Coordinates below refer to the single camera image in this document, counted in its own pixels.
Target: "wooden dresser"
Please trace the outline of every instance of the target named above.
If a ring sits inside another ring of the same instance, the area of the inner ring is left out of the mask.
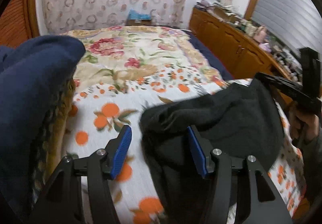
[[[257,72],[290,79],[272,56],[258,47],[255,40],[220,17],[194,8],[190,30],[220,59],[235,79],[253,78]]]

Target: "metal screw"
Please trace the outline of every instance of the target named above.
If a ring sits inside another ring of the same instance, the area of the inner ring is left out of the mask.
[[[105,153],[106,153],[106,151],[103,148],[101,148],[98,151],[96,151],[96,154],[99,155],[99,156],[103,156],[103,155],[105,155]]]
[[[221,153],[222,153],[222,151],[219,148],[213,149],[213,154],[219,156],[219,155],[221,155]]]
[[[68,163],[68,162],[72,161],[73,158],[71,156],[64,156],[62,159],[64,162]]]
[[[247,157],[247,159],[248,159],[250,162],[255,162],[255,161],[256,161],[256,158],[255,158],[255,156],[253,156],[253,155],[249,155],[249,156]]]

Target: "cabinet door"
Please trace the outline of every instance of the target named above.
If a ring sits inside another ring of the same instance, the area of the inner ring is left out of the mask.
[[[190,24],[189,24],[189,29],[191,30],[193,35],[195,35],[195,36],[198,35],[202,21],[203,21],[203,19],[202,19],[202,16],[201,16],[199,10],[194,9],[194,11],[192,12],[192,16],[191,16]]]
[[[217,19],[208,20],[203,24],[200,41],[218,57],[223,41],[224,26]]]
[[[236,69],[233,72],[235,79],[253,78],[257,72],[266,72],[269,59],[261,49],[246,43],[238,55]]]
[[[222,40],[223,42],[218,50],[218,58],[226,69],[233,74],[238,59],[238,53],[241,50],[244,39],[236,30],[226,26]]]

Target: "human hand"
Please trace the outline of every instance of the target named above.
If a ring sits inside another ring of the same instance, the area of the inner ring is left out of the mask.
[[[298,139],[300,135],[300,129],[304,122],[308,125],[308,130],[304,140],[306,142],[311,142],[319,134],[320,125],[318,116],[310,113],[304,113],[297,109],[297,103],[294,103],[289,111],[289,123],[290,129],[289,133],[292,139]]]

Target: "blue gripper pad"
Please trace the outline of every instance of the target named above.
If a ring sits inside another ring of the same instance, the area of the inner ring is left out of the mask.
[[[108,154],[111,154],[111,151],[114,153],[110,171],[111,179],[115,179],[120,174],[131,140],[132,129],[130,126],[124,125],[118,137],[108,142],[106,147]]]
[[[210,141],[203,139],[196,126],[188,127],[189,147],[197,172],[202,178],[206,178],[209,174],[214,172],[215,163],[211,158],[211,151],[213,150]]]

